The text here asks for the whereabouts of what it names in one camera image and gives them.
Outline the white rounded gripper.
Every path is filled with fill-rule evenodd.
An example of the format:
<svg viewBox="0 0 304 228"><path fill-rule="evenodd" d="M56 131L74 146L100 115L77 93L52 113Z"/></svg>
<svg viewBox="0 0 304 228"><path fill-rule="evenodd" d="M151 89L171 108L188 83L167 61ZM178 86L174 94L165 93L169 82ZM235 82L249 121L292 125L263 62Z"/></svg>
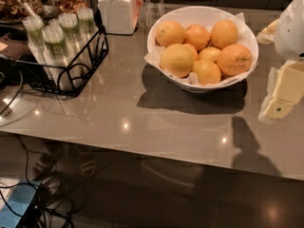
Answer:
<svg viewBox="0 0 304 228"><path fill-rule="evenodd" d="M288 60L268 75L258 120L270 124L285 118L304 97L304 0L293 0L256 40L262 45L275 42L275 52Z"/></svg>

